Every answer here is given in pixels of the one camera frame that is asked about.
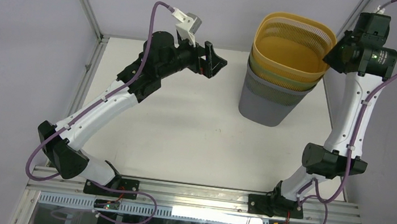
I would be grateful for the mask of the yellow plastic basket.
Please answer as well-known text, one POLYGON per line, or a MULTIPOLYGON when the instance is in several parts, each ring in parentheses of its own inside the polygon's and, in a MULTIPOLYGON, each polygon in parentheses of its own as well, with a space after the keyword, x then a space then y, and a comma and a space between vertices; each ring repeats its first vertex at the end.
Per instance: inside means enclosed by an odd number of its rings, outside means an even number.
POLYGON ((266 71, 310 83, 328 70, 323 58, 336 43, 336 35, 325 24, 288 12, 272 12, 261 21, 251 54, 266 71))

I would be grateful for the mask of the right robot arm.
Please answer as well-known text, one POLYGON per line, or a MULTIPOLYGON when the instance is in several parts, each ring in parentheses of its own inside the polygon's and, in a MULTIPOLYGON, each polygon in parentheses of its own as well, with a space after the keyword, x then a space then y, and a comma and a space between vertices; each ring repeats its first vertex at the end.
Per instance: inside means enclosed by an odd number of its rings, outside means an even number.
POLYGON ((380 90, 391 79, 397 51, 385 48, 391 17, 360 13, 354 30, 344 36, 324 57, 324 62, 345 74, 344 95, 337 124, 324 145, 308 143, 302 167, 280 181, 267 196, 265 214, 286 217, 301 208, 301 197, 317 183, 335 177, 364 173, 362 143, 380 90))

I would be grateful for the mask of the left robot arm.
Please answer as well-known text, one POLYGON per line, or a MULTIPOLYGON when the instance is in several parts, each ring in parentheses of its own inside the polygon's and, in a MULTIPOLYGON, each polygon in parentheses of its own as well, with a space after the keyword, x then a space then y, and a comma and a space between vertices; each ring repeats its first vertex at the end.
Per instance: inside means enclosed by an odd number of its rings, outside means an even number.
POLYGON ((211 42, 191 44, 180 36, 156 31, 144 42, 138 58, 93 101, 55 124, 48 120, 40 123, 38 150, 61 178, 83 177, 96 183, 105 196, 114 195, 120 173, 111 162, 87 154, 83 145, 117 115, 159 90, 162 79, 185 69, 212 78, 226 65, 227 60, 216 54, 211 42))

